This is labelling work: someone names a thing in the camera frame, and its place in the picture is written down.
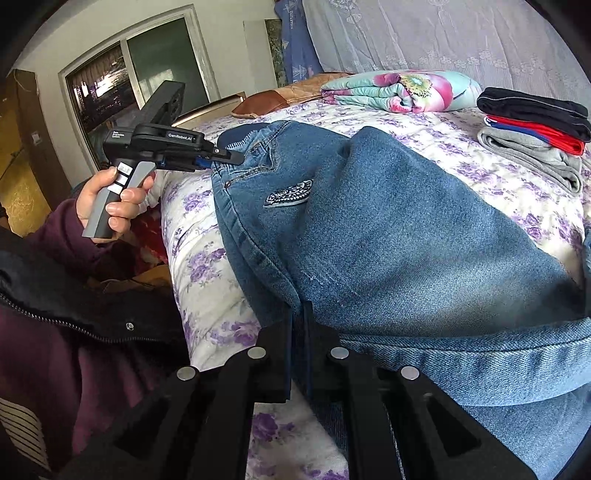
hand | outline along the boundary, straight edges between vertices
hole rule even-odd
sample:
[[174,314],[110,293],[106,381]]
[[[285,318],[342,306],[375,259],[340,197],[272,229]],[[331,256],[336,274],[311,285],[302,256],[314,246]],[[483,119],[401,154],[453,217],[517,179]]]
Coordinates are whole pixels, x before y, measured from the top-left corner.
[[[76,200],[76,213],[83,227],[86,227],[88,223],[92,206],[101,188],[111,185],[116,177],[117,169],[115,167],[111,167],[109,170],[101,170],[87,181],[84,188],[82,188]],[[105,207],[106,211],[111,215],[109,226],[115,232],[113,238],[93,238],[92,241],[96,244],[104,244],[117,240],[125,232],[128,232],[131,227],[130,220],[138,216],[139,204],[146,198],[146,190],[149,190],[152,186],[154,186],[154,178],[149,176],[144,180],[143,188],[122,191],[121,202],[112,202]]]

brown pillow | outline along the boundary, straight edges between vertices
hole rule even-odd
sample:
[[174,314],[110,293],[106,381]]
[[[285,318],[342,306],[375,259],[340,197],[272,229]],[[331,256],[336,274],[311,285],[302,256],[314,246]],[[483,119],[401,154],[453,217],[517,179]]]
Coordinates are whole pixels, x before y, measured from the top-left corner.
[[232,110],[232,116],[257,118],[291,105],[316,100],[322,97],[320,87],[325,83],[349,75],[351,74],[342,72],[319,73],[312,78],[292,83],[287,87],[255,93]]
[[232,116],[236,118],[257,118],[288,106],[289,104],[279,93],[275,90],[267,90],[246,98],[232,110]]

embroidered patch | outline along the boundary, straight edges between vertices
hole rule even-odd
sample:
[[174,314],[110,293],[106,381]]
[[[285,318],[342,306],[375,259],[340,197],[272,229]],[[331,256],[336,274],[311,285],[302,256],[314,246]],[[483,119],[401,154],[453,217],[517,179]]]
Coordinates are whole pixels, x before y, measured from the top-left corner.
[[279,190],[271,193],[265,200],[265,207],[287,207],[289,205],[299,205],[308,200],[310,190],[312,189],[312,180],[305,180],[288,189]]

folded clothes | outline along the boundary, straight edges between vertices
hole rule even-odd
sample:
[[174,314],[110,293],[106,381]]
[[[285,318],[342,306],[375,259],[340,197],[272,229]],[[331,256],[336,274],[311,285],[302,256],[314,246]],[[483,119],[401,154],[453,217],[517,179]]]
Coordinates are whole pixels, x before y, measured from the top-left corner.
[[589,112],[576,102],[538,97],[515,90],[487,87],[476,102],[488,115],[535,122],[555,128],[583,142],[591,141]]
[[517,127],[515,125],[508,125],[508,124],[504,124],[502,122],[497,122],[496,120],[493,120],[489,116],[484,117],[484,123],[491,128],[498,128],[500,130],[510,130],[512,132],[519,132],[522,134],[531,135],[532,137],[539,138],[540,140],[542,140],[548,144],[550,143],[548,141],[547,137],[544,137],[543,135],[539,134],[535,130],[531,130],[529,128]]
[[458,72],[395,70],[358,73],[322,86],[324,103],[394,113],[448,112],[476,106],[482,89]]
[[531,135],[498,128],[484,127],[478,132],[478,141],[487,150],[540,173],[572,195],[581,192],[580,157]]
[[555,128],[547,127],[545,125],[537,124],[535,122],[524,122],[523,120],[514,120],[512,118],[505,118],[503,116],[487,115],[484,119],[489,127],[504,128],[511,130],[513,128],[516,132],[527,133],[548,142],[553,147],[564,150],[571,155],[583,155],[585,151],[585,144],[578,138],[571,137]]

floral folded quilt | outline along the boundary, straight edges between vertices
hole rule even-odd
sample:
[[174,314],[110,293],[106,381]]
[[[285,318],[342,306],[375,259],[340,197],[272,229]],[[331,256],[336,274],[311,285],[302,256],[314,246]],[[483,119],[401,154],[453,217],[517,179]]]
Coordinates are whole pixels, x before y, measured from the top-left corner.
[[365,72],[322,86],[322,101],[369,106],[394,113],[448,112],[476,106],[480,85],[458,72]]

